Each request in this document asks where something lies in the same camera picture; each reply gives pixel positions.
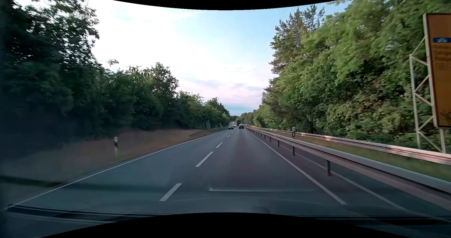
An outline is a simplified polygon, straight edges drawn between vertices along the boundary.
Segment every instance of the treeline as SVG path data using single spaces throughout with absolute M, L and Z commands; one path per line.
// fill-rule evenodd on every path
M 45 7 L 1 1 L 1 127 L 11 154 L 127 128 L 209 129 L 231 121 L 217 98 L 176 92 L 178 80 L 160 63 L 104 68 L 91 51 L 99 21 L 85 0 L 47 0 Z
M 280 21 L 270 80 L 244 123 L 416 147 L 409 54 L 423 38 L 422 15 L 449 12 L 451 0 L 341 0 L 324 16 L 311 5 Z M 424 45 L 416 56 L 425 61 Z M 415 64 L 417 85 L 426 76 Z M 430 98 L 428 88 L 423 95 Z M 420 119 L 431 108 L 419 101 Z M 430 123 L 423 131 L 440 145 Z M 447 145 L 451 138 L 447 136 Z

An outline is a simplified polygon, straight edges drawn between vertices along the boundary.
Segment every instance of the cloud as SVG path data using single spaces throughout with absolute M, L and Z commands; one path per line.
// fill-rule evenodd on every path
M 113 0 L 88 0 L 97 10 L 100 40 L 93 54 L 104 63 L 114 58 L 117 70 L 128 65 L 169 66 L 179 79 L 179 90 L 200 93 L 205 99 L 218 97 L 231 107 L 258 108 L 263 88 L 274 77 L 267 61 L 234 62 L 230 47 L 221 43 L 197 45 L 181 34 L 180 20 L 204 13 L 201 10 L 159 8 Z

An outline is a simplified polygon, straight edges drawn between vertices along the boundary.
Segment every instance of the metal guardrail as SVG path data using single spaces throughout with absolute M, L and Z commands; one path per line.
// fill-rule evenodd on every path
M 226 128 L 227 127 L 219 127 L 219 128 L 208 129 L 208 130 L 202 130 L 202 131 L 195 132 L 195 133 L 191 134 L 190 136 L 193 136 L 195 134 L 198 134 L 198 133 L 204 132 L 204 131 L 225 130 Z
M 323 158 L 327 161 L 328 175 L 330 175 L 330 162 L 333 162 L 451 211 L 451 183 L 448 181 L 269 131 L 250 128 L 247 125 L 245 127 L 259 136 L 269 137 L 270 141 L 277 140 L 278 146 L 280 142 L 292 146 L 293 155 L 295 155 L 295 148 L 298 148 Z
M 283 132 L 283 133 L 288 133 L 288 134 L 292 133 L 291 131 L 260 128 L 260 127 L 255 127 L 255 126 L 252 126 L 252 127 L 258 128 L 260 130 L 278 131 L 278 132 Z M 341 143 L 341 144 L 346 144 L 346 145 L 351 145 L 351 146 L 358 146 L 358 147 L 363 147 L 363 148 L 372 149 L 372 150 L 378 150 L 378 151 L 382 151 L 382 152 L 386 152 L 386 153 L 402 155 L 402 156 L 406 156 L 406 157 L 410 157 L 410 158 L 426 160 L 426 161 L 435 162 L 435 163 L 439 163 L 439 164 L 451 165 L 451 154 L 443 154 L 440 152 L 415 149 L 415 148 L 410 148 L 410 147 L 405 147 L 405 146 L 386 145 L 386 144 L 381 144 L 381 143 L 353 140 L 353 139 L 326 136 L 326 135 L 317 135 L 317 134 L 310 134 L 310 133 L 304 133 L 304 132 L 296 132 L 296 135 L 330 141 L 330 142 L 335 142 L 335 143 Z

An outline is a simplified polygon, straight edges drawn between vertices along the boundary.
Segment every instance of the sky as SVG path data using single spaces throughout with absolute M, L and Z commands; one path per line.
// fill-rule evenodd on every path
M 218 97 L 231 115 L 252 112 L 260 105 L 263 89 L 275 77 L 269 64 L 274 28 L 297 8 L 216 11 L 114 0 L 88 0 L 88 4 L 100 21 L 93 54 L 104 67 L 109 68 L 109 59 L 119 61 L 112 70 L 160 62 L 179 80 L 178 90 L 199 93 L 204 100 Z M 344 11 L 347 4 L 317 6 L 333 14 Z

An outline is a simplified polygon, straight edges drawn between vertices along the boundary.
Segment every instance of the road sign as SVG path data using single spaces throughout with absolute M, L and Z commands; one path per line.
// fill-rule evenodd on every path
M 434 126 L 451 128 L 451 13 L 423 16 Z

